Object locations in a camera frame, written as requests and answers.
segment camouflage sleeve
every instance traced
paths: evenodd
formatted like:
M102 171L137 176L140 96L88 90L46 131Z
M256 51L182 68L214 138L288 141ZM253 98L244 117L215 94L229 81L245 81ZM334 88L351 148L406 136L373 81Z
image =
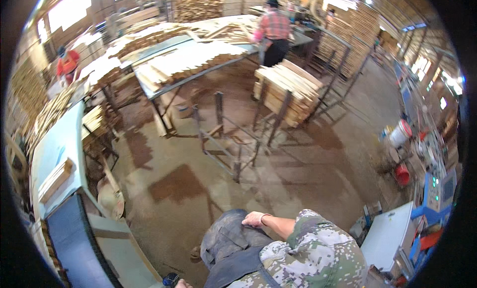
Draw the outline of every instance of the camouflage sleeve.
M287 243L294 249L305 240L307 234L326 227L336 227L336 225L311 209L303 209L295 219L295 227Z

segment paint bucket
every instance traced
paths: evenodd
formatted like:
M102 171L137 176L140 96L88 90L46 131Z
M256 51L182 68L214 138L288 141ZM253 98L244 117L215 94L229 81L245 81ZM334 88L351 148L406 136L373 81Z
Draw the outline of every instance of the paint bucket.
M411 127L404 119L401 119L393 132L388 136L391 146L398 148L403 145L413 134Z
M396 167L394 172L396 174L396 180L399 185L404 186L409 183L409 171L406 167L406 164L400 164Z

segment person in plaid shirt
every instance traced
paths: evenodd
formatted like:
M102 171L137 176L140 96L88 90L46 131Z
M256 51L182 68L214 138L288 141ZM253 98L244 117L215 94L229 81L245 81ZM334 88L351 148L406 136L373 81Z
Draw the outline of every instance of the person in plaid shirt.
M263 65L271 67L285 58L291 27L289 18L278 10L277 0L267 0L266 4L267 12L260 19L255 40L264 38L266 52Z

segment black pants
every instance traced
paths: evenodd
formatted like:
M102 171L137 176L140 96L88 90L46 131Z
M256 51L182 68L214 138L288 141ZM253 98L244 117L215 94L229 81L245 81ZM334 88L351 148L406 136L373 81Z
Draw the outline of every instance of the black pants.
M288 52L287 40L272 40L271 46L265 51L265 59L263 65L272 67L285 58Z

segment person in red shirt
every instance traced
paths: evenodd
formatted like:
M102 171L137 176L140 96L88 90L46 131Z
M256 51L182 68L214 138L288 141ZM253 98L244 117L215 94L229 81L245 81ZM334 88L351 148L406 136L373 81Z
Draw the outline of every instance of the person in red shirt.
M76 79L80 77L80 70L78 69L80 55L74 50L69 50L67 52L66 49L61 46L58 49L58 56L60 59L58 59L58 65L56 68L57 79L58 81L63 82L62 76L65 76L66 83L70 85L73 82L76 70L78 70L76 73Z
M267 0L267 12L260 18L255 34L265 41L266 51L263 65L272 67L281 62L288 52L288 35L291 32L290 19L278 10L277 0Z

